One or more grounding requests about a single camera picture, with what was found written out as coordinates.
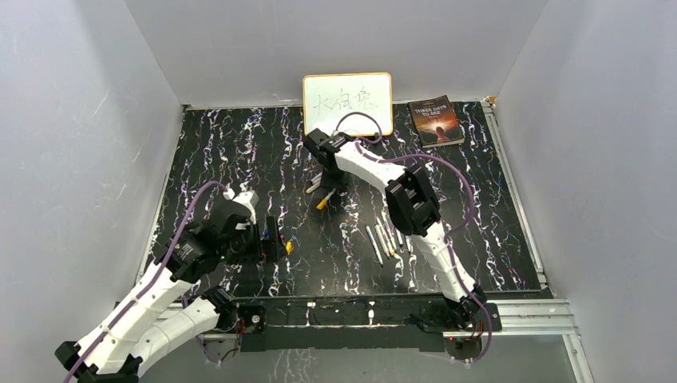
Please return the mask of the yellow cap marker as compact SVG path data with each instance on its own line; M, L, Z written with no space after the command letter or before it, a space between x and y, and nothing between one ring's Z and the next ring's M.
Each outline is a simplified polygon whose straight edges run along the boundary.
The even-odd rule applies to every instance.
M395 250L394 244L392 243L390 233L388 232L388 230L386 228L386 219L385 218L383 218L383 217L381 218L380 225L381 225L382 233L384 235L384 239L386 241L386 245L389 249L390 255L392 257L394 257L395 254L396 254L396 250Z
M329 192L328 192L328 193L320 200L320 202L316 205L315 208L316 208L317 210L319 210L319 211L321 211L322 209L324 209L324 207L325 207L326 205L328 205L328 203L329 203L331 197L332 197L335 193L336 193L336 190L335 190L335 189L329 191Z

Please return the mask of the red cap marker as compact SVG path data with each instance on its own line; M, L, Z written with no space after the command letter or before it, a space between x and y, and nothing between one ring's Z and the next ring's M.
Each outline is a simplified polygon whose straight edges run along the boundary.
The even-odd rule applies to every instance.
M311 194L315 190L317 190L320 187L321 179L320 178L314 178L311 182L311 186L306 189L307 194Z

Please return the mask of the orange cap marker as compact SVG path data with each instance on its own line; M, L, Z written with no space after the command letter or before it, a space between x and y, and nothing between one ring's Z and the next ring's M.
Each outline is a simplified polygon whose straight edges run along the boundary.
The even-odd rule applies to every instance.
M374 237L373 231L371 230L371 228L368 225L365 226L365 229L366 229L367 237L370 241L370 245L372 246L374 254L375 254L376 259L378 261L378 264L381 267L383 267L384 263L383 263L383 260L382 260L381 252L378 248L378 244L377 244L376 239Z

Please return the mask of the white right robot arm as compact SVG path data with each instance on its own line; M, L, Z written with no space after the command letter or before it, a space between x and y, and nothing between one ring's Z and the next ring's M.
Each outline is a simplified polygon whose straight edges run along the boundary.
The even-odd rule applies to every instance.
M406 168L400 157L383 158L344 132L329 136L315 129L305 135L303 145L322 166L322 186L341 189L348 176L356 176L385 196L391 223L410 238L437 277L452 326L471 330L483 322L491 330L485 292L454 253L424 167Z

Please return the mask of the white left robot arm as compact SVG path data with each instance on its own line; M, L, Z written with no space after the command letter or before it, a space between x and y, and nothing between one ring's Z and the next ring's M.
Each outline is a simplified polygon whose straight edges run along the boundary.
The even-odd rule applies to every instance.
M208 219L186 222L146 272L98 327L77 341L64 341L55 350L66 369L66 380L137 382L160 359L205 332L241 336L263 328L265 309L245 306L222 286L206 289L184 308L161 315L184 298L221 263L275 262L291 249L284 243L276 219L267 216L268 231L257 223L254 191L228 191Z

